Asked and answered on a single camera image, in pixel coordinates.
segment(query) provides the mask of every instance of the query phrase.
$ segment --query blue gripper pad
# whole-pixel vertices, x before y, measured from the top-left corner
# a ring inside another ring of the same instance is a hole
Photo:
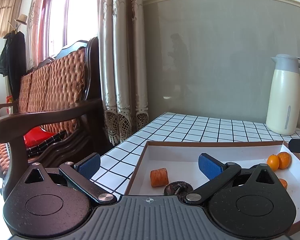
[[[100,169],[100,155],[93,155],[88,156],[88,159],[84,159],[80,164],[77,163],[77,171],[86,179],[91,179]]]
[[[214,179],[223,172],[222,167],[213,160],[208,159],[204,154],[199,156],[198,165],[200,171],[208,178]]]

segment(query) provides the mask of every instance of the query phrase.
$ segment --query cardboard box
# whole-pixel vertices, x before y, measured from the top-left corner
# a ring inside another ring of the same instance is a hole
[[[151,187],[150,171],[166,168],[169,182],[185,181],[195,189],[208,181],[199,170],[198,158],[207,153],[217,160],[238,163],[242,168],[250,168],[266,163],[268,157],[279,152],[291,154],[289,168],[276,171],[280,179],[288,182],[287,192],[293,200],[297,215],[289,232],[292,235],[300,230],[300,154],[291,153],[284,141],[273,142],[156,142],[148,141],[132,174],[125,195],[163,195],[165,186]]]

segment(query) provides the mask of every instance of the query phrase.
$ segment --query black jacket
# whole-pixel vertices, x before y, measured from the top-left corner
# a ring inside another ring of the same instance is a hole
[[[13,100],[19,98],[20,79],[26,74],[26,45],[22,32],[6,34],[4,48],[0,55],[0,74],[8,76]]]

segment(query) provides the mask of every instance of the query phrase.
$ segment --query white thermos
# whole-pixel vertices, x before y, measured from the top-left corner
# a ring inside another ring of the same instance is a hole
[[[278,54],[272,57],[275,70],[272,78],[267,127],[282,135],[292,135],[300,111],[300,63],[298,57]]]

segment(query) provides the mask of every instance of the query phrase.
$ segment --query metal screw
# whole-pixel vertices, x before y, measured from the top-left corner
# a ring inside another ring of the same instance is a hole
[[[201,196],[197,193],[190,193],[186,195],[186,199],[189,201],[198,201],[201,199]]]
[[[103,193],[98,196],[98,199],[103,202],[111,201],[111,200],[113,200],[113,198],[114,198],[114,196],[110,193]]]

